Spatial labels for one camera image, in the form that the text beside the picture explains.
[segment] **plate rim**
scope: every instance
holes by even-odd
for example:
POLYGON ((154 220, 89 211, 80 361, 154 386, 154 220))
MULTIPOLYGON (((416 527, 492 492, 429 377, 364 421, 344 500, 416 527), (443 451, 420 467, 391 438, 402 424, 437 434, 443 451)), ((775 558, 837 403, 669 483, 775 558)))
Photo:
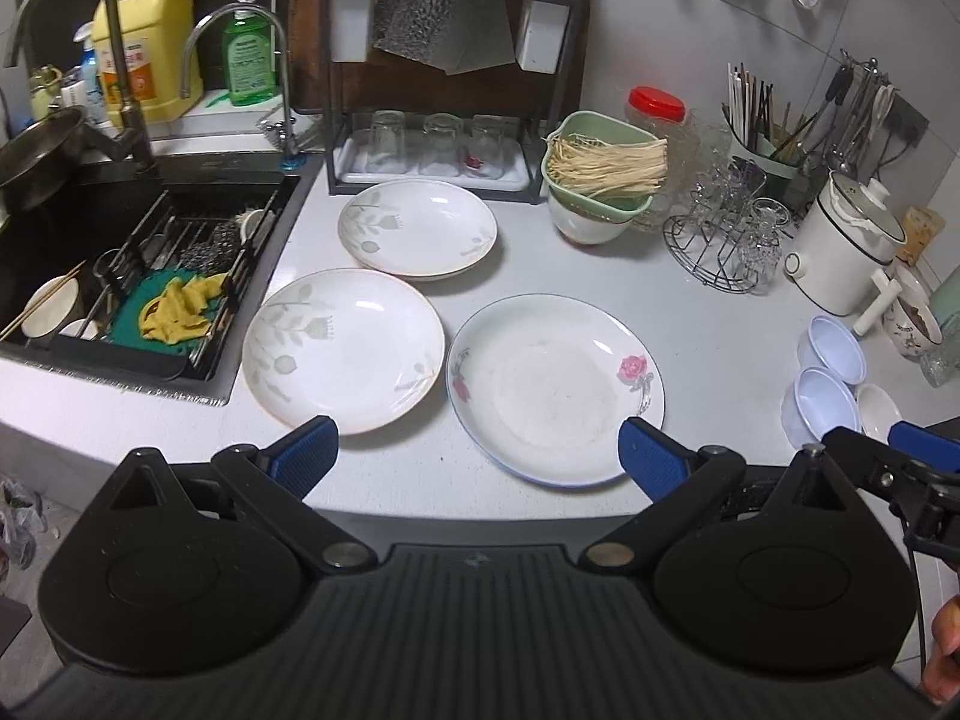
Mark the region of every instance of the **plate rim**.
POLYGON ((459 330, 457 330, 457 332, 454 334, 453 338, 450 340, 450 345, 449 345, 449 348, 448 348, 448 355, 446 356, 446 364, 443 366, 443 384, 445 384, 445 386, 446 386, 446 396, 448 396, 448 399, 450 400, 450 405, 452 405, 453 413, 454 413, 454 415, 456 416, 457 421, 460 423, 460 427, 463 429, 464 433, 467 434, 467 436, 469 437, 469 440, 471 440, 471 441, 473 442, 473 445, 476 446, 476 448, 477 448, 478 450, 480 450, 481 453, 483 453, 484 455, 486 455, 486 456, 488 457, 488 459, 490 459, 491 461, 493 461, 493 464, 495 464, 496 466, 499 466, 501 469, 507 471, 507 473, 512 474, 512 476, 515 476, 515 477, 517 477, 518 479, 522 479, 522 480, 524 480, 525 482, 529 482, 529 483, 535 484, 535 485, 540 485, 541 487, 553 488, 554 490, 588 490, 589 488, 597 488, 597 487, 601 487, 602 485, 608 485, 609 483, 611 483, 611 482, 613 482, 613 481, 615 481, 615 480, 617 480, 617 479, 621 479, 622 477, 624 477, 624 476, 627 475, 627 472, 623 469, 622 466, 621 466, 621 468, 619 469, 618 473, 613 474, 613 476, 608 476, 608 477, 605 478, 605 479, 600 479, 600 480, 596 480, 596 481, 592 481, 592 482, 586 482, 586 483, 584 483, 584 482, 578 482, 578 483, 573 483, 573 484, 563 483, 563 482, 546 481, 546 480, 544 480, 544 479, 539 479, 539 478, 536 478, 535 476, 530 476, 530 475, 525 474, 525 473, 523 473, 523 472, 521 472, 521 471, 519 471, 519 470, 517 470, 517 469, 514 469, 512 466, 509 466, 505 461, 502 461, 502 460, 501 460, 500 458, 498 458, 497 456, 494 456, 493 453, 491 453, 490 451, 488 451, 488 450, 486 449, 486 447, 484 447, 484 446, 477 440, 477 438, 470 432, 470 429, 467 428, 467 425, 464 424, 464 420, 461 418, 460 411, 459 411, 459 409, 457 408, 456 394, 455 394, 455 392, 453 391, 453 384, 451 384, 451 382, 450 382, 450 365, 451 365, 451 361, 453 360, 453 349, 454 349, 454 346, 456 346, 457 338, 459 338, 460 333, 463 333, 464 328, 467 327, 467 324, 470 324, 470 322, 472 322, 472 319, 474 319, 474 317, 476 317, 477 314, 480 314, 481 312, 486 311, 486 309, 491 308, 491 306, 496 306, 497 303, 502 303, 502 302, 505 301, 505 300, 513 300, 514 298, 540 298, 541 296, 546 296, 546 298, 561 298, 561 299, 563 299, 563 300, 570 300, 570 301, 572 301, 572 302, 574 302, 574 303, 582 303, 584 306, 587 306, 587 307, 589 307, 589 308, 592 308, 592 309, 594 309, 595 311, 599 311, 599 312, 600 312, 601 314, 603 314, 605 317, 608 317, 609 319, 612 319, 614 322, 617 322, 617 323, 618 323, 619 325, 621 325, 628 333, 630 333, 630 335, 631 335, 631 337, 634 339, 634 341, 636 341, 637 343, 639 343, 639 344, 644 348, 644 350, 647 352, 647 356, 648 356, 650 362, 654 365, 654 368, 656 369, 656 374, 657 374, 657 375, 656 375, 656 378, 658 378, 658 380, 659 380, 659 388, 661 389, 662 393, 664 394, 664 414, 661 415, 661 419, 659 420, 659 425, 654 425, 654 427, 656 427, 656 429, 658 429, 658 430, 661 429, 662 427, 664 427, 664 420, 666 419, 666 389, 665 389, 665 387, 664 387, 664 377, 661 375, 661 372, 659 372, 659 367, 656 367, 656 361, 653 359, 653 355, 650 354, 650 350, 647 349, 646 344, 645 344, 643 341, 640 341, 640 338, 637 336, 637 333, 635 333, 634 331, 632 331, 632 329, 631 329, 630 327, 627 327, 627 325, 626 325, 624 322, 621 322, 620 319, 617 319, 617 318, 616 318, 613 314, 611 314, 610 312, 604 311, 604 310, 603 310, 602 308, 600 308, 599 306, 595 306, 595 305, 593 305, 592 303, 588 302, 587 300, 580 300, 579 298, 570 298, 569 295, 557 295, 556 293, 521 293, 520 295, 507 295, 505 298, 498 298, 497 300, 493 300, 492 302, 488 303, 487 305, 482 306, 482 307, 480 307, 479 309, 477 309, 476 311, 474 311, 474 312, 467 318, 467 320, 466 320, 462 325, 460 325, 459 330))
POLYGON ((379 272, 381 272, 381 274, 387 274, 387 275, 391 275, 391 276, 398 276, 399 278, 435 278, 435 279, 439 279, 439 278, 443 278, 443 276, 455 276, 455 275, 457 275, 457 274, 462 274, 463 271, 467 271, 468 269, 470 269, 470 268, 472 268, 473 266, 477 265, 478 263, 480 263, 480 262, 484 259, 484 257, 486 257, 488 254, 490 254, 490 252, 493 250, 493 247, 496 245, 496 242, 497 242, 497 239, 499 238, 499 235, 500 235, 500 229, 499 229, 499 227, 498 227, 498 225, 497 225, 497 223, 496 223, 496 216, 494 215, 494 213, 493 213, 493 211, 491 210, 490 206, 488 206, 488 205, 486 204, 486 202, 484 202, 483 199, 481 199, 481 197, 477 196, 477 194, 475 194, 473 191, 471 191, 471 190, 469 190, 469 189, 466 189, 465 187, 458 187, 456 184, 451 184, 451 183, 449 183, 448 181, 440 181, 440 180, 438 180, 437 178, 416 178, 415 176, 411 176, 411 177, 409 177, 409 178, 397 178, 397 179, 390 180, 390 181, 383 181, 382 183, 379 183, 379 184, 374 184, 373 186, 368 187, 367 189, 364 189, 363 191, 359 191, 357 194, 354 194, 354 196, 352 196, 352 197, 344 204, 344 207, 340 209, 339 215, 337 215, 337 239, 340 241, 340 245, 342 245, 342 247, 344 247, 344 250, 346 250, 347 254, 349 254, 350 256, 352 256, 353 259, 355 259, 355 260, 356 260, 357 262, 359 262, 360 264, 366 266, 366 268, 368 268, 368 269, 372 269, 373 271, 379 271, 379 272), (456 269, 456 271, 429 272, 429 274, 410 274, 409 272, 400 272, 398 269, 391 269, 390 271, 384 271, 384 269, 378 268, 378 266, 374 265, 370 260, 368 260, 368 258, 365 256, 365 255, 366 255, 366 252, 364 252, 363 250, 354 251, 354 250, 353 250, 353 247, 348 247, 348 246, 347 246, 346 242, 344 241, 344 236, 343 236, 343 233, 342 233, 342 229, 343 229, 343 227, 342 227, 342 222, 343 222, 344 214, 347 213, 347 208, 349 208, 355 201, 357 201, 358 199, 360 199, 360 197, 362 197, 362 196, 363 196, 364 194, 366 194, 367 192, 373 193, 374 191, 379 190, 379 189, 381 189, 382 187, 385 187, 385 186, 390 186, 391 184, 413 184, 413 183, 416 183, 416 184, 438 184, 438 185, 443 186, 443 187, 450 187, 451 189, 458 191, 458 193, 459 193, 459 191, 465 191, 467 194, 469 194, 470 196, 472 196, 473 199, 474 199, 478 204, 480 204, 480 206, 483 207, 484 211, 485 211, 485 212, 487 213, 487 215, 490 217, 491 224, 493 225, 493 237, 491 237, 490 244, 489 244, 487 247, 485 247, 485 248, 479 253, 479 256, 477 256, 475 259, 473 259, 472 261, 470 261, 470 263, 469 263, 468 265, 465 265, 465 266, 463 266, 462 268, 458 268, 458 269, 456 269))
MULTIPOLYGON (((403 281, 403 279, 397 278, 397 276, 394 276, 392 274, 386 274, 384 271, 377 271, 376 269, 368 269, 368 268, 327 268, 327 269, 323 269, 322 271, 313 271, 312 274, 304 274, 300 278, 294 279, 286 286, 281 287, 275 293, 272 293, 268 298, 265 298, 264 301, 256 309, 256 312, 253 314, 253 318, 251 319, 250 324, 248 324, 247 326, 247 331, 246 333, 244 333, 243 344, 242 344, 241 353, 240 353, 240 370, 243 371, 244 382, 247 384, 247 389, 250 390, 250 394, 253 396, 253 400, 256 401, 256 404, 281 424, 286 425, 287 427, 290 427, 290 428, 298 428, 299 425, 291 425, 286 419, 282 418, 277 413, 274 413, 270 408, 264 405, 261 402, 260 398, 256 396, 256 392, 254 391, 253 386, 251 385, 251 382, 248 379, 247 367, 246 365, 243 364, 243 360, 244 360, 243 352, 247 348, 247 338, 248 336, 250 336, 250 333, 253 331, 253 324, 256 322, 256 319, 260 316, 260 312, 264 308, 266 308, 270 300, 275 298, 277 295, 280 295, 285 290, 291 287, 294 287, 295 285, 298 285, 299 283, 301 283, 301 281, 304 281, 305 279, 309 279, 320 274, 337 274, 338 272, 350 272, 351 274, 363 274, 366 276, 373 276, 376 278, 385 278, 385 279, 389 279, 390 281, 397 282, 397 284, 402 285, 402 287, 405 290, 409 290, 411 293, 414 293, 414 295, 416 295, 416 297, 419 298, 419 300, 421 300, 422 303, 424 303, 427 309, 429 309, 430 315, 433 317, 437 329, 440 331, 440 354, 438 357, 440 362, 437 365, 436 372, 434 373, 433 377, 430 379, 429 385, 427 385, 424 388, 424 391, 422 392, 421 396, 419 396, 419 398, 412 399, 410 403, 406 406, 406 408, 404 408, 403 410, 400 410, 399 412, 397 412, 396 415, 391 416, 385 422, 377 423, 376 425, 373 425, 368 428, 364 428, 363 430, 344 432, 344 430, 340 427, 340 425, 339 424, 337 425, 337 430, 339 431, 341 436, 361 436, 363 435, 363 433, 371 433, 374 430, 379 430, 382 427, 386 427, 392 422, 396 422, 402 416, 407 415, 407 413, 410 413, 411 410, 413 410, 414 407, 416 407, 416 405, 419 404, 419 402, 421 402, 422 400, 424 400, 424 398, 426 398, 427 394, 429 394, 429 391, 431 391, 431 389, 433 389, 433 386, 437 384, 437 379, 440 378, 440 372, 446 369, 444 360, 446 357, 446 348, 448 347, 448 344, 446 343, 446 331, 443 328, 443 322, 440 321, 440 315, 437 314, 437 309, 434 308, 433 303, 431 303, 426 298, 426 295, 421 293, 412 285, 407 284, 407 282, 403 281)), ((333 418, 333 416, 330 416, 330 418, 336 423, 337 421, 336 418, 333 418)))

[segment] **yellow pump dispenser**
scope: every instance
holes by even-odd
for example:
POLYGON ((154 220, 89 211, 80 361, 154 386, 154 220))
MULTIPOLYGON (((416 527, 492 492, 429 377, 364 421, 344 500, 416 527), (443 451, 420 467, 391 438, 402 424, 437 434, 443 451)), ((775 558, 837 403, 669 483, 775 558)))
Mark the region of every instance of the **yellow pump dispenser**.
MULTIPOLYGON (((197 52, 190 57, 190 97, 179 96, 181 52, 193 29, 193 0, 119 0, 120 25, 131 76, 131 90, 152 122, 171 122, 203 95, 197 52)), ((119 124, 120 95, 110 53, 107 10, 101 1, 93 17, 93 45, 104 87, 107 114, 119 124)))

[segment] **small faucet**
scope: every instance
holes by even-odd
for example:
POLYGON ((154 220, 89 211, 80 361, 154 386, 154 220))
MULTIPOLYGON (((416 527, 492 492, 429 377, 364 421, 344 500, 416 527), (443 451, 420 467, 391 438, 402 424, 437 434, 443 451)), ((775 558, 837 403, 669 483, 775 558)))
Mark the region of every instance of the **small faucet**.
POLYGON ((299 156, 299 147, 296 145, 296 138, 294 138, 294 121, 290 113, 290 69, 287 64, 287 33, 283 28, 283 23, 277 18, 277 14, 271 10, 267 10, 267 8, 255 2, 228 2, 200 19, 184 44, 184 54, 181 60, 181 98, 188 98, 190 95, 190 52, 197 44, 200 35, 215 20, 237 10, 258 13, 270 20, 277 30, 277 45, 280 47, 280 96, 283 100, 283 128, 282 131, 277 132, 277 135, 280 137, 280 150, 283 151, 283 167, 297 167, 304 159, 299 156))
MULTIPOLYGON (((10 34, 7 37, 7 50, 4 66, 16 66, 16 57, 20 52, 23 30, 39 0, 23 0, 13 15, 10 34)), ((150 148, 150 135, 143 121, 140 103, 131 93, 130 76, 127 71, 127 55, 123 45, 123 31, 120 28, 120 13, 117 0, 104 0, 107 4, 107 26, 109 27, 110 52, 117 69, 117 91, 120 93, 120 121, 123 124, 115 138, 104 135, 96 127, 85 124, 85 136, 90 146, 102 151, 112 160, 120 161, 133 156, 138 172, 147 172, 155 167, 154 153, 150 148)))

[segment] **floral plate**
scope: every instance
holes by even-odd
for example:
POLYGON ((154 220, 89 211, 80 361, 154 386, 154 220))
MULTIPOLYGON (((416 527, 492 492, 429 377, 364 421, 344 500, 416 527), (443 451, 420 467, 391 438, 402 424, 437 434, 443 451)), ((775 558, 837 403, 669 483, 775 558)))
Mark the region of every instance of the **floral plate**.
POLYGON ((447 278, 476 265, 496 241, 496 219, 479 197, 427 178, 363 190, 340 213, 340 242, 368 268, 401 278, 447 278))
POLYGON ((488 456, 554 487, 622 475, 617 436, 628 416, 664 424, 664 385, 644 345, 560 295, 517 295, 474 314, 450 344, 446 388, 488 456))
POLYGON ((320 271, 261 306, 244 338, 253 396, 291 427, 328 415, 340 435, 411 410, 440 374, 446 342, 433 306, 377 271, 320 271))

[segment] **metal screw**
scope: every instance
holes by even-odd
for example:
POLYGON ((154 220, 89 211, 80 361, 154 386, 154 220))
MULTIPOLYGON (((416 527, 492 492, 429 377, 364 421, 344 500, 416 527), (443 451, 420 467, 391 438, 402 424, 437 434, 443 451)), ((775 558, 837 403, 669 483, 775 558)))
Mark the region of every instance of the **metal screw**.
POLYGON ((356 541, 338 541, 323 551, 323 559, 335 568, 356 568, 371 558, 370 551, 356 541))
POLYGON ((619 568, 634 559, 634 551, 617 541, 601 541, 587 549, 587 560, 604 568, 619 568))

